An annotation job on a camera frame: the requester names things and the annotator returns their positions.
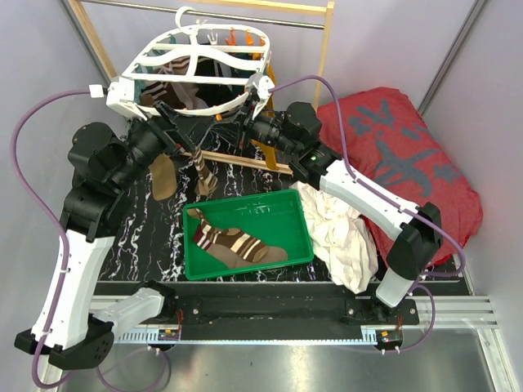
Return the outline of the white round clip hanger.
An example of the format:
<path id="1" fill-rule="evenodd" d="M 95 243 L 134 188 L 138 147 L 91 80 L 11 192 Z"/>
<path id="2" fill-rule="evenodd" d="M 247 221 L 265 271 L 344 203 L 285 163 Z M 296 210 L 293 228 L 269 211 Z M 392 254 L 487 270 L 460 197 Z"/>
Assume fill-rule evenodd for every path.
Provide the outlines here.
<path id="1" fill-rule="evenodd" d="M 135 102 L 147 115 L 158 116 L 149 104 L 137 98 L 138 84 L 169 85 L 176 92 L 185 87 L 239 87 L 240 92 L 221 104 L 198 108 L 188 100 L 177 109 L 189 116 L 217 116 L 238 109 L 251 94 L 245 91 L 255 73 L 265 75 L 270 65 L 270 39 L 260 29 L 243 24 L 196 22 L 182 25 L 181 17 L 190 7 L 175 14 L 176 28 L 153 38 L 122 72 L 135 82 Z"/>

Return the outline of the brown white striped sock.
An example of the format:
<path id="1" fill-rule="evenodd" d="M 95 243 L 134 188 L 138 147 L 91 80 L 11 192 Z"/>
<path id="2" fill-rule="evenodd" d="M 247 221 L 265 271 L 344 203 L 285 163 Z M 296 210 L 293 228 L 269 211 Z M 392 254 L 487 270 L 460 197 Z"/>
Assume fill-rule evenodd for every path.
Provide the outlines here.
<path id="1" fill-rule="evenodd" d="M 200 196 L 209 196 L 217 189 L 217 178 L 206 165 L 200 147 L 191 153 L 191 157 L 193 159 L 194 168 L 198 175 L 196 194 Z"/>

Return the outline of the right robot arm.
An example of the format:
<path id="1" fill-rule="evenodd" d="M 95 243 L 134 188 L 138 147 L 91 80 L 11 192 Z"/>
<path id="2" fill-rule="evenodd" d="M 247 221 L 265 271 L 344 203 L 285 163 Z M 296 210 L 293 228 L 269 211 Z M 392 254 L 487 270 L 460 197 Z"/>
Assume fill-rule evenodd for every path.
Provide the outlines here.
<path id="1" fill-rule="evenodd" d="M 431 203 L 420 207 L 387 191 L 359 173 L 319 138 L 321 123 L 312 106 L 294 102 L 273 116 L 249 96 L 235 121 L 236 144 L 253 140 L 286 154 L 293 177 L 334 196 L 362 213 L 393 242 L 388 270 L 376 289 L 371 314 L 390 323 L 400 314 L 400 303 L 442 245 L 440 210 Z"/>

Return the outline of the tan brown sock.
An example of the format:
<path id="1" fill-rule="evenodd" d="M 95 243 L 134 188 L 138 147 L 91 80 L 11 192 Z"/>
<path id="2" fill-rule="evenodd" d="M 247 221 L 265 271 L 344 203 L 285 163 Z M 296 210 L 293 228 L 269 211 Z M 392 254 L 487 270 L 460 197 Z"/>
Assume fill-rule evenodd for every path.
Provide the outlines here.
<path id="1" fill-rule="evenodd" d="M 166 154 L 160 154 L 149 166 L 152 194 L 156 201 L 171 198 L 177 189 L 176 168 Z"/>

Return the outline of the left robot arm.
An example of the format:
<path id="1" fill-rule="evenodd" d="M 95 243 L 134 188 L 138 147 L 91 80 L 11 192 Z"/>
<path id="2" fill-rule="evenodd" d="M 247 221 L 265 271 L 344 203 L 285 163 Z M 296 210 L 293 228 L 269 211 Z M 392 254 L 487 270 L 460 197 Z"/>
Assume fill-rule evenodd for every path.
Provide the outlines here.
<path id="1" fill-rule="evenodd" d="M 90 311 L 101 266 L 132 205 L 128 188 L 156 158 L 175 149 L 175 116 L 166 105 L 159 111 L 138 121 L 124 140 L 102 122 L 74 134 L 68 152 L 74 176 L 58 221 L 55 271 L 37 322 L 16 336 L 19 350 L 44 354 L 64 371 L 96 368 L 116 338 L 148 319 L 168 323 L 175 317 L 175 290 L 154 281 Z"/>

